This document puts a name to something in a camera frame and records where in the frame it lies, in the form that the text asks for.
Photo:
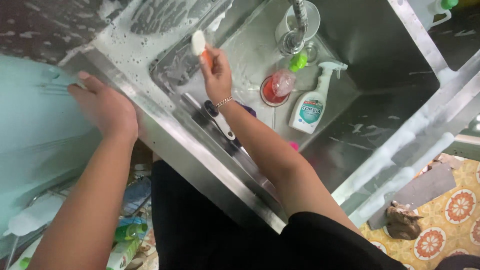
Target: faucet spout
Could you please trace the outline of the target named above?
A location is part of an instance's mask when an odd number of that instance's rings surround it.
[[[305,33],[308,29],[307,10],[303,0],[289,0],[295,13],[298,28],[285,33],[278,42],[278,49],[284,56],[299,53],[305,44]]]

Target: sponge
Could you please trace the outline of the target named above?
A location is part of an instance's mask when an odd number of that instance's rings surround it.
[[[192,35],[192,53],[196,56],[202,56],[208,63],[210,68],[213,67],[213,61],[208,52],[205,50],[205,36],[201,30],[195,31]]]

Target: orange floral tile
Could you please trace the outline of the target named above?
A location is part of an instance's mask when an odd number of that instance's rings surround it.
[[[456,188],[418,207],[424,218],[419,221],[423,231],[416,240],[392,239],[385,228],[371,231],[367,224],[360,231],[408,270],[433,270],[453,254],[480,256],[480,162],[466,160],[453,175]]]

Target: gold chain bracelet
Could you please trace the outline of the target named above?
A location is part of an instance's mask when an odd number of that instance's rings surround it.
[[[222,100],[221,102],[219,102],[218,104],[215,105],[215,107],[218,109],[220,107],[222,107],[223,105],[227,104],[229,101],[231,101],[233,98],[232,96]]]

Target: bottle label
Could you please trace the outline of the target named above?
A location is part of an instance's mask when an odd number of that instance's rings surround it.
[[[323,104],[316,99],[306,99],[300,109],[299,121],[305,121],[307,124],[315,123],[320,118],[322,111],[324,110]]]

